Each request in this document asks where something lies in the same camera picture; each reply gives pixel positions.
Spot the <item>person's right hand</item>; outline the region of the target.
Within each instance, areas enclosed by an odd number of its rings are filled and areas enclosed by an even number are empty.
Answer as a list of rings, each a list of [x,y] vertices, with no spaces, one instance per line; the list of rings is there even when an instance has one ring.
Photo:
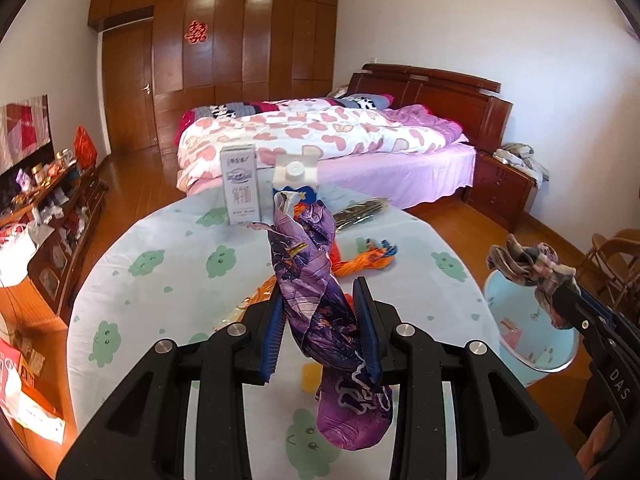
[[[576,458],[586,479],[625,479],[626,466],[614,458],[623,433],[613,412],[608,412],[591,431]]]

